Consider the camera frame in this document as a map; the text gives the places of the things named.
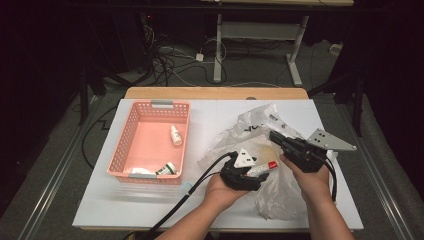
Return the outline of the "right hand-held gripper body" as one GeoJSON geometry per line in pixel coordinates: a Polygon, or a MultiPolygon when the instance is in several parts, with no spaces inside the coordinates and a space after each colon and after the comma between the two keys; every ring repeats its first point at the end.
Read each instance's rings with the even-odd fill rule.
{"type": "Polygon", "coordinates": [[[322,129],[307,139],[284,137],[282,150],[304,173],[316,173],[327,162],[328,151],[355,151],[357,147],[322,129]]]}

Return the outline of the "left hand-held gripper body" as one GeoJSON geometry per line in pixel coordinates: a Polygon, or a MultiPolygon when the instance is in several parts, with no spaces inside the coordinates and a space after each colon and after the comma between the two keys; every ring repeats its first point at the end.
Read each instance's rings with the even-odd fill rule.
{"type": "Polygon", "coordinates": [[[234,190],[257,191],[261,186],[253,186],[249,177],[245,176],[247,171],[255,166],[252,157],[245,150],[230,152],[229,156],[230,159],[224,163],[220,171],[224,183],[234,190]]]}

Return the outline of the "red-capped white tube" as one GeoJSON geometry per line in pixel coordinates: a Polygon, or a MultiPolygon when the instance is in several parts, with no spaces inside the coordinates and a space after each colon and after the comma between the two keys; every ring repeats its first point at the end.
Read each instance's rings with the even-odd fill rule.
{"type": "Polygon", "coordinates": [[[250,170],[247,171],[245,174],[246,177],[259,177],[262,174],[268,173],[270,170],[273,170],[278,167],[278,164],[276,161],[271,161],[266,164],[258,165],[252,167],[250,170]]]}

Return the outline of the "clear plastic bag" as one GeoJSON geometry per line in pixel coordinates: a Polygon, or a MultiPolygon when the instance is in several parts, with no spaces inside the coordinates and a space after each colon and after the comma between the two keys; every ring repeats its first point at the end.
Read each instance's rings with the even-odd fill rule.
{"type": "Polygon", "coordinates": [[[252,206],[266,220],[304,218],[306,203],[290,169],[279,160],[283,150],[269,139],[272,130],[285,136],[304,139],[301,133],[280,118],[275,104],[266,104],[240,114],[231,127],[216,136],[198,165],[206,170],[222,155],[242,150],[257,158],[257,166],[276,161],[278,167],[270,171],[267,180],[257,191],[252,192],[252,206]]]}

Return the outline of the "white dropper bottle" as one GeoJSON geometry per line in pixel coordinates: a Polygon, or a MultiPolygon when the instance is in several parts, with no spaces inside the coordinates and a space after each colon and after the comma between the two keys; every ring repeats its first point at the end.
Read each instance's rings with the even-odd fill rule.
{"type": "Polygon", "coordinates": [[[175,146],[180,146],[183,143],[181,135],[178,129],[174,125],[170,126],[170,134],[171,134],[171,139],[173,141],[173,144],[175,146]]]}

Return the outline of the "pink plastic basket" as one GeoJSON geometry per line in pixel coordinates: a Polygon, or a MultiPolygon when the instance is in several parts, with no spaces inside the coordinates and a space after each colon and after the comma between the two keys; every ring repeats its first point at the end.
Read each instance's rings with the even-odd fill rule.
{"type": "Polygon", "coordinates": [[[107,172],[121,182],[142,184],[181,183],[191,105],[187,101],[134,100],[111,157],[107,172]],[[183,143],[175,146],[170,126],[174,125],[183,143]],[[171,162],[174,175],[156,171],[171,162]]]}

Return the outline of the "person's left hand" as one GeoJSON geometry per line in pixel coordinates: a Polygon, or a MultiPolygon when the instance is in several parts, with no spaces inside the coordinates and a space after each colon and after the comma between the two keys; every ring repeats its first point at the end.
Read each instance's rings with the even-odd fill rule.
{"type": "Polygon", "coordinates": [[[201,206],[214,213],[221,213],[246,194],[247,191],[234,190],[228,187],[220,175],[214,175],[207,184],[201,206]]]}

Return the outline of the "person's right hand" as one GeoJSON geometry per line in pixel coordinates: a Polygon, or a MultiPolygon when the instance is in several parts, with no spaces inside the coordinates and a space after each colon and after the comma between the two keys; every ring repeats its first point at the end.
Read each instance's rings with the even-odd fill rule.
{"type": "Polygon", "coordinates": [[[304,173],[284,155],[280,160],[292,170],[293,175],[301,189],[302,198],[307,204],[331,202],[332,197],[329,187],[329,170],[322,167],[315,173],[304,173]]]}

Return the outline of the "white table mat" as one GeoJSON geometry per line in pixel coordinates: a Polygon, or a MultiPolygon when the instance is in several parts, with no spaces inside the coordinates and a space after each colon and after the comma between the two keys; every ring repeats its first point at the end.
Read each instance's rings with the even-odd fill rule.
{"type": "MultiPolygon", "coordinates": [[[[76,211],[72,226],[84,230],[148,230],[165,216],[204,171],[197,161],[217,135],[233,125],[238,115],[267,103],[275,103],[282,120],[303,136],[324,128],[312,100],[189,100],[191,103],[188,140],[179,185],[132,184],[119,182],[107,173],[132,100],[121,100],[91,178],[76,211]]],[[[364,229],[340,166],[335,160],[338,193],[337,208],[348,227],[364,229]]],[[[198,206],[206,182],[199,186],[182,207],[162,225],[169,228],[198,206]]],[[[306,218],[295,221],[265,220],[257,214],[251,192],[239,199],[215,220],[218,232],[297,232],[306,231],[306,218]]]]}

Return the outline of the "black metal stand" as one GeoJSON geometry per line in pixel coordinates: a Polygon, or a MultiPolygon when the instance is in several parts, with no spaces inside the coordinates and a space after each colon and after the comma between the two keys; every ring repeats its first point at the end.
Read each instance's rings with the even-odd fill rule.
{"type": "Polygon", "coordinates": [[[321,92],[332,93],[336,104],[352,103],[352,127],[358,137],[361,132],[361,115],[363,103],[364,81],[360,74],[353,72],[342,74],[333,80],[312,88],[307,91],[307,95],[312,97],[321,92]]]}
{"type": "Polygon", "coordinates": [[[80,125],[85,122],[89,114],[88,89],[91,89],[95,96],[104,96],[106,94],[104,78],[109,78],[124,87],[134,86],[130,81],[107,70],[100,64],[91,63],[85,65],[79,74],[80,125]]]}

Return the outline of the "metal floor rail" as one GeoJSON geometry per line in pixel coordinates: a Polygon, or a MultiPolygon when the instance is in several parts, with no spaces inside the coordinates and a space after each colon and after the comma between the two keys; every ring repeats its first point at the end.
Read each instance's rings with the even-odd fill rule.
{"type": "Polygon", "coordinates": [[[88,105],[89,113],[86,119],[75,130],[69,144],[65,148],[65,151],[60,158],[60,161],[55,171],[53,172],[46,186],[44,187],[39,200],[37,201],[30,217],[28,218],[25,226],[23,227],[18,237],[18,240],[34,239],[46,213],[50,208],[50,205],[52,204],[62,184],[62,181],[69,169],[69,166],[72,163],[72,159],[76,152],[76,149],[80,144],[83,135],[88,130],[88,125],[90,121],[94,118],[94,115],[98,111],[102,101],[102,97],[93,96],[91,98],[88,105]]]}
{"type": "Polygon", "coordinates": [[[340,165],[352,192],[364,229],[359,240],[417,240],[412,210],[421,205],[414,186],[386,142],[368,101],[363,102],[361,131],[352,124],[353,105],[337,106],[342,125],[336,128],[357,146],[340,155],[340,165]]]}

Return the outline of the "white desk frame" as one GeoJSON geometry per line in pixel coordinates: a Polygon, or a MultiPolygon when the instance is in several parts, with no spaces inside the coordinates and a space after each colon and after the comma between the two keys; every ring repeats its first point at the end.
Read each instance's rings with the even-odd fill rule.
{"type": "Polygon", "coordinates": [[[253,40],[281,40],[293,41],[294,47],[290,54],[285,56],[293,84],[297,87],[303,85],[296,58],[307,28],[309,17],[303,16],[299,23],[259,23],[226,21],[222,14],[217,15],[216,22],[216,49],[214,58],[213,82],[222,82],[224,54],[226,47],[223,39],[253,39],[253,40]]]}

